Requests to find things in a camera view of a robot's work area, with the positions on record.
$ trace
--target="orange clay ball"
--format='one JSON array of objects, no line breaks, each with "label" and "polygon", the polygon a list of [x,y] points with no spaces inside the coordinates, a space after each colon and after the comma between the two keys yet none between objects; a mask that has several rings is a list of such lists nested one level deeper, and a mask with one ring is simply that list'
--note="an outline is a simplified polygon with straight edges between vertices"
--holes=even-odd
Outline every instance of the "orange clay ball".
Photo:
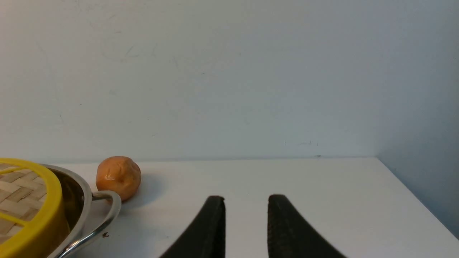
[{"label": "orange clay ball", "polygon": [[97,168],[95,185],[99,191],[112,190],[119,194],[121,201],[126,201],[139,188],[140,168],[128,157],[110,157]]}]

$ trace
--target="bamboo steamer lid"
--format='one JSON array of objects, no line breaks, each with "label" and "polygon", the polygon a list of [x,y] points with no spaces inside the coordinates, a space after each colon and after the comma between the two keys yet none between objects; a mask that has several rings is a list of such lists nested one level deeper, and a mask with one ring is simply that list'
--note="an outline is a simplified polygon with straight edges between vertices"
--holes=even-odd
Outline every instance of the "bamboo steamer lid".
[{"label": "bamboo steamer lid", "polygon": [[0,258],[43,258],[69,234],[59,179],[47,168],[0,158]]}]

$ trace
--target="yellow plastic frame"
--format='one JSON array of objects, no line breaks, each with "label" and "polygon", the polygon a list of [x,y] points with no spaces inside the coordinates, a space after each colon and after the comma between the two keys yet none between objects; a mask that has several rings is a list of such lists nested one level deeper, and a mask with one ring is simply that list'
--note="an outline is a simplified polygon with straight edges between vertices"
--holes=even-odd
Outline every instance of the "yellow plastic frame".
[{"label": "yellow plastic frame", "polygon": [[23,226],[23,229],[16,235],[0,245],[0,257],[14,257],[16,254],[23,252],[25,246],[37,241],[37,237],[44,231],[49,230],[50,225],[54,224],[53,219],[62,208],[62,188],[59,179],[47,168],[33,162],[13,159],[0,158],[0,163],[7,163],[19,168],[1,171],[0,174],[20,170],[30,169],[37,173],[45,182],[46,199],[41,209],[30,221],[24,221],[15,217],[0,213],[0,218],[15,222]]}]

